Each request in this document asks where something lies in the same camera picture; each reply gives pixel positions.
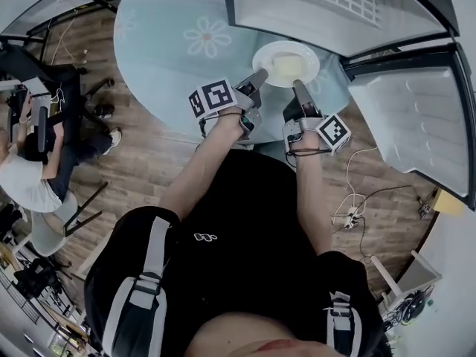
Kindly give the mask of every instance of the white plate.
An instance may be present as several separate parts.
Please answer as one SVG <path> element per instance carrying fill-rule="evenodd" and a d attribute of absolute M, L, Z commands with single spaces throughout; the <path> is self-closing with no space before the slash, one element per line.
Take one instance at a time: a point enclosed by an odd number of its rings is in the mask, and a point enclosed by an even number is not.
<path fill-rule="evenodd" d="M 299 56 L 303 58 L 303 73 L 300 76 L 283 76 L 273 65 L 273 59 L 281 56 Z M 311 82 L 318 76 L 321 64 L 318 56 L 307 46 L 293 41 L 276 41 L 264 45 L 253 57 L 253 70 L 265 68 L 269 77 L 266 83 L 277 87 L 292 87 L 295 80 L 304 84 Z"/>

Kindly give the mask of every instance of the wooden floor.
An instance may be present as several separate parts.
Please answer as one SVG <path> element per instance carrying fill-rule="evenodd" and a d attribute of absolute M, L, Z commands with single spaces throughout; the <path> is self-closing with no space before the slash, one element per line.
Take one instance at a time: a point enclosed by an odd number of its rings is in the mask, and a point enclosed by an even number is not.
<path fill-rule="evenodd" d="M 71 189 L 80 203 L 90 197 L 101 181 L 108 181 L 109 186 L 86 211 L 87 215 L 102 210 L 103 215 L 78 231 L 57 253 L 60 261 L 72 262 L 71 272 L 76 271 L 128 210 L 158 204 L 165 188 L 179 174 L 197 146 L 197 139 L 167 128 L 129 92 L 115 61 L 112 41 L 114 19 L 113 14 L 106 10 L 79 17 L 63 37 L 65 46 L 74 57 L 75 65 L 89 70 L 82 77 L 83 91 L 104 77 L 115 79 L 115 86 L 98 93 L 91 102 L 91 107 L 101 100 L 113 103 L 116 111 L 109 125 L 119 126 L 123 132 L 119 147 L 91 164 L 80 165 L 74 171 Z M 66 22 L 52 30 L 45 55 L 48 64 L 57 47 L 59 35 L 68 24 Z M 60 46 L 55 63 L 71 62 L 72 58 Z M 2 123 L 6 123 L 6 112 L 6 105 L 0 105 Z M 346 182 L 349 157 L 356 150 L 375 146 L 367 124 L 354 103 L 341 116 L 352 130 L 353 136 L 350 145 L 339 154 L 324 158 L 330 213 L 334 213 L 342 199 L 351 193 Z M 401 174 L 384 164 L 377 150 L 356 155 L 350 165 L 349 178 L 356 192 L 364 195 L 374 190 L 405 184 L 412 184 L 421 196 L 426 196 L 433 189 L 431 184 L 420 177 Z M 348 199 L 344 203 L 342 213 L 347 213 L 351 201 L 352 199 Z M 337 231 L 342 224 L 340 219 L 334 226 L 334 231 L 337 232 L 333 236 L 333 247 L 356 260 L 362 258 L 361 250 L 366 255 L 375 254 L 395 277 L 428 227 L 429 219 L 420 220 L 418 208 L 415 192 L 411 188 L 380 193 L 367 202 L 364 238 L 362 239 L 362 226 L 351 231 Z M 130 255 L 124 257 L 133 258 L 134 251 L 131 250 Z M 385 282 L 373 265 L 367 264 L 366 267 L 370 287 L 378 294 L 386 288 Z M 75 283 L 77 282 L 68 282 L 68 290 L 81 307 L 82 289 L 80 284 Z"/>

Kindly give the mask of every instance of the hand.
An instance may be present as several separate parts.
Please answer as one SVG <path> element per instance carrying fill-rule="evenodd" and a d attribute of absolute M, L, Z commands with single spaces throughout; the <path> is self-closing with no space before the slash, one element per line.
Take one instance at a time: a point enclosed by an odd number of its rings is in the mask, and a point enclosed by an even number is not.
<path fill-rule="evenodd" d="M 62 122 L 59 122 L 53 126 L 54 133 L 57 136 L 57 139 L 63 139 L 65 137 L 65 130 L 62 127 Z"/>
<path fill-rule="evenodd" d="M 219 112 L 218 122 L 215 127 L 220 131 L 226 132 L 226 134 L 233 135 L 236 139 L 239 139 L 243 135 L 243 128 L 239 124 L 242 110 L 239 107 L 228 107 Z"/>
<path fill-rule="evenodd" d="M 25 122 L 27 120 L 28 114 L 31 112 L 31 94 L 28 91 L 23 102 L 22 113 L 20 114 L 20 120 Z"/>
<path fill-rule="evenodd" d="M 319 149 L 321 137 L 317 132 L 304 131 L 303 138 L 291 143 L 291 149 Z"/>

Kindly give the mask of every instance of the power strip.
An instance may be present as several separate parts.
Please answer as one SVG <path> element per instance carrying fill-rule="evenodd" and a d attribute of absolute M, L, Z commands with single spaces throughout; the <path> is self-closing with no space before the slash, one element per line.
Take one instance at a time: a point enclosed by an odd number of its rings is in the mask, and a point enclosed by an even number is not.
<path fill-rule="evenodd" d="M 351 206 L 349 208 L 349 211 L 347 211 L 348 217 L 346 217 L 345 225 L 344 225 L 346 229 L 351 229 L 358 225 L 358 223 L 356 223 L 356 219 L 358 218 L 357 215 L 355 214 L 356 210 L 357 210 L 357 207 Z"/>

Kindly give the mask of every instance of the light blue tablecloth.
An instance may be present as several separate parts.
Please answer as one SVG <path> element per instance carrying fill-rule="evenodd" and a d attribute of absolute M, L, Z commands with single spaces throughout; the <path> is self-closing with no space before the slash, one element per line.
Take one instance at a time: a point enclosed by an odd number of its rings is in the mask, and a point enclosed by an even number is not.
<path fill-rule="evenodd" d="M 227 77 L 232 85 L 251 73 L 256 51 L 283 37 L 228 26 L 223 0 L 122 0 L 115 23 L 118 66 L 130 91 L 157 118 L 176 131 L 199 135 L 188 96 L 197 85 Z M 307 85 L 326 114 L 350 99 L 337 56 L 318 48 L 318 77 Z M 283 138 L 282 111 L 291 89 L 261 89 L 263 124 L 252 143 Z"/>

